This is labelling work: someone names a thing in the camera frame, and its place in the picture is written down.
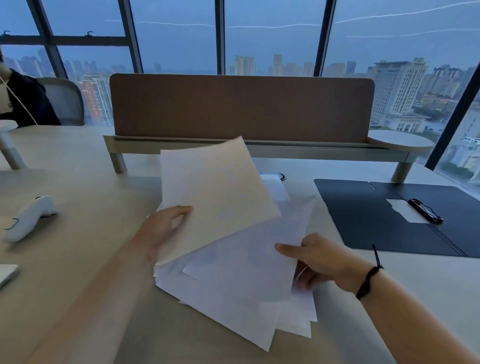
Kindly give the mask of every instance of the cylindrical leg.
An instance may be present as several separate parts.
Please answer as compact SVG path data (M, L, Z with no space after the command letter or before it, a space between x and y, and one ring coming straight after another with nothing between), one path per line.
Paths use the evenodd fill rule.
M122 153L110 153L110 159L112 160L115 173L124 173L127 171L127 166L123 160Z
M25 168L25 163L13 145L8 133L0 133L0 150L10 165L11 169L19 170Z
M408 176L408 172L410 172L410 168L412 168L412 162L399 162L395 172L392 176L393 183L403 183L405 182L405 178Z

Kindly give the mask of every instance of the clipboard clip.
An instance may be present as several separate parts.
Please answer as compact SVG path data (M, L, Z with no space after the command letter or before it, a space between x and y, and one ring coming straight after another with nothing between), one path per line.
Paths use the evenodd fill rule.
M431 207L426 206L423 202L416 198L408 200L408 204L417 210L428 222L441 224L444 219L434 213Z

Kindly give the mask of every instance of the person's left arm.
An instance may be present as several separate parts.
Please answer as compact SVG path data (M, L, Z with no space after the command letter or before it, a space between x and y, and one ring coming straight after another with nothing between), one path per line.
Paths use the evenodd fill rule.
M158 250L175 232L173 219L191 210L190 206L176 206L147 218L47 334L27 364L112 363L137 297L151 280Z

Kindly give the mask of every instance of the hand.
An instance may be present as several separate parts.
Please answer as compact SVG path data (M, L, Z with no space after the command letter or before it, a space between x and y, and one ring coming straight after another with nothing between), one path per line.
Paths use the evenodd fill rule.
M344 291L357 293L373 264L350 248L319 234L303 238L302 246L275 244L282 255L298 259L297 284L311 290L320 282L333 280Z
M130 240L130 244L139 247L143 253L148 255L149 260L155 263L161 245L169 240L178 229L178 226L172 226L173 220L192 211L192 206L174 206L150 215Z

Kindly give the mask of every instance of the stack of papers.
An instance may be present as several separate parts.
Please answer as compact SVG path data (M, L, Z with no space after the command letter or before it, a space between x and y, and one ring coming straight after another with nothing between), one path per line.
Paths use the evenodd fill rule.
M276 174L260 176L242 140L165 150L162 204L194 211L162 247L156 285L268 351L276 329L310 338L311 291L292 288L313 198L291 199Z

